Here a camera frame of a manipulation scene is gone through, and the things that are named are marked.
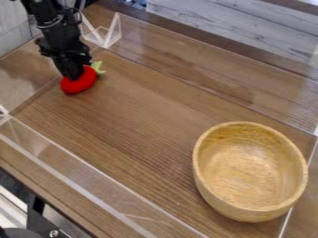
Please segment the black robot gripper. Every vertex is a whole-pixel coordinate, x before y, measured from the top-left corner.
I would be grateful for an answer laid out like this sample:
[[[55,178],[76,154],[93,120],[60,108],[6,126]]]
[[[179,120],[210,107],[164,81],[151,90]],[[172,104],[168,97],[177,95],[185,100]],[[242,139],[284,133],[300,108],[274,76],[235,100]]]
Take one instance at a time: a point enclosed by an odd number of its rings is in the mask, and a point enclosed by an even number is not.
[[[89,47],[80,41],[79,10],[64,5],[60,0],[20,0],[26,14],[36,20],[43,33],[37,39],[40,53],[51,58],[63,76],[72,81],[83,75],[84,65],[92,57]]]

